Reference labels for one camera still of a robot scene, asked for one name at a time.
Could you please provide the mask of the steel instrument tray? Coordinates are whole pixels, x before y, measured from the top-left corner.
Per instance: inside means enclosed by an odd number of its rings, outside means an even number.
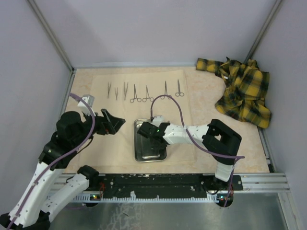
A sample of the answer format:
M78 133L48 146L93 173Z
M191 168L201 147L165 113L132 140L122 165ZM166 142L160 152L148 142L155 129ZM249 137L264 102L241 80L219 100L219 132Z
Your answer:
M133 124L134 155L137 162L163 161L167 157L166 149L152 149L150 140L137 133L143 122L149 121L149 118L137 119Z

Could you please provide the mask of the short steel tweezers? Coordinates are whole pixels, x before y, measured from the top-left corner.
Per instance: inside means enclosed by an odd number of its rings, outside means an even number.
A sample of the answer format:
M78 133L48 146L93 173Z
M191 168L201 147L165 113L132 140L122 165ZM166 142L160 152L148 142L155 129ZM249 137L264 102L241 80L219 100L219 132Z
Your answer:
M118 100L118 87L116 87L115 89L115 97L116 97L116 101Z

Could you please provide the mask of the beige cloth wrap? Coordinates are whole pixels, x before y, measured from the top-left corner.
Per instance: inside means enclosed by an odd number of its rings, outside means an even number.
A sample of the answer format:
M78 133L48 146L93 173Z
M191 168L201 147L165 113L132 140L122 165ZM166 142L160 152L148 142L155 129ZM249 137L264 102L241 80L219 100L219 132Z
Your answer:
M183 97L176 97L177 80L180 81ZM158 99L154 103L153 114L161 115L165 121L180 125L183 120L186 125L192 123L189 106L189 97L186 87L186 76L183 70L154 73L103 74L91 77L80 77L74 85L74 92L79 95L90 94L94 97L93 109L99 112L107 109L113 116L124 118L125 124L116 135L95 136L92 144L81 152L79 164L88 164L97 167L134 166L133 123L137 119L149 118L152 102L134 102L133 85L136 85L138 97L146 96L146 85L151 97L164 94L167 81L168 94L177 102L178 106L167 98ZM107 98L107 83L112 82L109 99ZM124 100L124 82L128 82L128 93ZM118 100L115 97L115 88L118 87Z

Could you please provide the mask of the long steel tweezers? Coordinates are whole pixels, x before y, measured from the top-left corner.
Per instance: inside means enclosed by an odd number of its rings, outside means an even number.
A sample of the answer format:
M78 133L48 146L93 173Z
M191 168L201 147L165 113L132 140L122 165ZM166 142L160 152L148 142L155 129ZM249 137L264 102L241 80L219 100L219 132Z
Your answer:
M124 100L126 100L126 97L127 97L128 86L129 86L129 83L128 82L124 82Z

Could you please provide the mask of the steel clamp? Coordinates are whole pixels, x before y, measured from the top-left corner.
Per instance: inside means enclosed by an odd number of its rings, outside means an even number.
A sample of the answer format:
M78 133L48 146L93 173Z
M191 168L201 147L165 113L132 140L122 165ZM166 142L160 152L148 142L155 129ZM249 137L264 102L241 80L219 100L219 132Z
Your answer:
M133 85L133 98L130 99L130 103L134 103L134 102L141 102L142 99L140 97L138 97L137 95L137 91L136 91L136 85Z

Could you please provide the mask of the steel hemostat forceps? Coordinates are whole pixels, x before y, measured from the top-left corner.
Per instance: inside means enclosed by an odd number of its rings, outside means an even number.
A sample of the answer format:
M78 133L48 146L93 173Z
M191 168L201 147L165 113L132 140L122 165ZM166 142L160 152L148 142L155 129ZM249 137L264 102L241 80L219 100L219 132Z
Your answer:
M148 91L148 86L146 85L146 96L144 98L142 98L142 102L152 102L154 100L153 97L150 96L149 91Z

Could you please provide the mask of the steel surgical scissors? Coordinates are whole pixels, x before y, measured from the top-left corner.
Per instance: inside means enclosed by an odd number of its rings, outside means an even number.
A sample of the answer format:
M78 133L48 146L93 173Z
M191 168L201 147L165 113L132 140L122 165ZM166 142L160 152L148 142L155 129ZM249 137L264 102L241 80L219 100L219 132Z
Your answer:
M185 94L181 91L180 81L177 80L177 92L175 93L176 97L183 97Z

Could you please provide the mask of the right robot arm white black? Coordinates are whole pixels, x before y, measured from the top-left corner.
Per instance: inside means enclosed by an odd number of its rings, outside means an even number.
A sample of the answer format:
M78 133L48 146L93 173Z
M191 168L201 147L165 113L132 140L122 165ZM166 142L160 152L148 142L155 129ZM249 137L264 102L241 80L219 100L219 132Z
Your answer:
M191 144L212 155L217 161L214 184L221 190L232 183L235 164L242 158L237 155L242 137L218 119L207 125L180 126L156 117L142 123L137 133L148 139L155 150L174 144Z

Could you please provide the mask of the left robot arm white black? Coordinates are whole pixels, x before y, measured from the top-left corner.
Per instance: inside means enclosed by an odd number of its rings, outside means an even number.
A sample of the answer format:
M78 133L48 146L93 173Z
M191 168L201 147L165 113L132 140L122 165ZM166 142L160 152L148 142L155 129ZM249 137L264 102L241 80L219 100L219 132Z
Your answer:
M94 112L85 121L76 111L65 112L56 123L53 133L39 156L35 173L22 198L14 209L2 214L0 224L10 230L47 230L55 216L82 191L94 190L100 184L99 172L85 165L53 196L47 197L52 185L65 171L78 149L94 134L114 135L125 119L112 116L102 109L102 116Z

